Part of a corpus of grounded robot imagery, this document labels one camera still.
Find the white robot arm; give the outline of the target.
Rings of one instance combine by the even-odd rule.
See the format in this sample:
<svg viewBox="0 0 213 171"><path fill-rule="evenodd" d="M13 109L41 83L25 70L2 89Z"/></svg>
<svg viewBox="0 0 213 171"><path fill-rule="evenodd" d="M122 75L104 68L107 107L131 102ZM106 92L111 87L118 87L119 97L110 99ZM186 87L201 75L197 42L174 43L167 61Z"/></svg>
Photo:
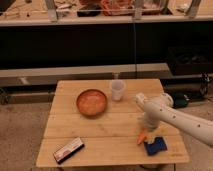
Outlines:
<svg viewBox="0 0 213 171"><path fill-rule="evenodd" d="M144 111L142 126L149 132L166 122L213 148L213 121L192 116L173 108L174 101L167 93L147 98L143 93L136 95L138 106Z"/></svg>

